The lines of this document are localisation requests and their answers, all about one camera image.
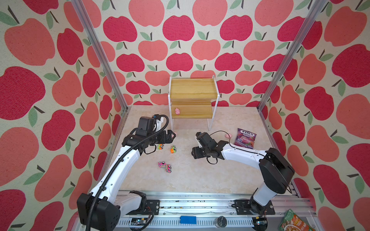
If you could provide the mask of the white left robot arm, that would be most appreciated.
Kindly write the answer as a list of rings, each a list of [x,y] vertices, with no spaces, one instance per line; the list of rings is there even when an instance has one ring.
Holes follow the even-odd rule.
[[[82,193],[77,200],[80,222],[87,231],[112,231],[121,216],[130,213],[149,215],[150,219],[154,217],[154,212],[147,208],[145,193],[130,191],[118,203],[116,198],[130,169],[145,149],[155,144],[172,143],[175,137],[171,130],[159,130],[145,136],[133,130],[125,137],[115,163],[90,193]]]

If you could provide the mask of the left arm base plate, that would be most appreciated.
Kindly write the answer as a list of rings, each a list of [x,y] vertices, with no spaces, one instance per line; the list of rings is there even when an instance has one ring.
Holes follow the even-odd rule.
[[[146,200],[146,204],[137,210],[131,211],[128,215],[149,215],[152,212],[158,215],[160,210],[160,200]]]

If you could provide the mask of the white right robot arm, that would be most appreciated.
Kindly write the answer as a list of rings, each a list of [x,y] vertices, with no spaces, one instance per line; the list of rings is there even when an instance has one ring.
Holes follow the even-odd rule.
[[[266,207],[277,194],[284,194],[287,191],[295,170],[279,150],[238,148],[228,141],[216,142],[206,132],[197,132],[195,137],[198,146],[191,152],[195,159],[212,157],[216,160],[236,161],[261,171],[264,182],[249,200],[251,207],[255,207],[256,210]]]

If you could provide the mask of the wooden two-tier shelf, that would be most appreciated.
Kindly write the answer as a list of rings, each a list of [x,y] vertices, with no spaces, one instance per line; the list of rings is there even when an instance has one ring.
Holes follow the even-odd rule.
[[[206,119],[208,130],[211,130],[219,99],[215,76],[210,79],[170,77],[168,105],[171,128],[174,128],[175,119]],[[175,108],[180,109],[180,115],[175,114]]]

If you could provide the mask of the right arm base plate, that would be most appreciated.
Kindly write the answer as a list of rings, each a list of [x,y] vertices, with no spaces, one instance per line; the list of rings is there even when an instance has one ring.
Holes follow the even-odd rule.
[[[275,209],[271,200],[265,206],[259,205],[254,200],[235,200],[231,205],[238,215],[275,215]]]

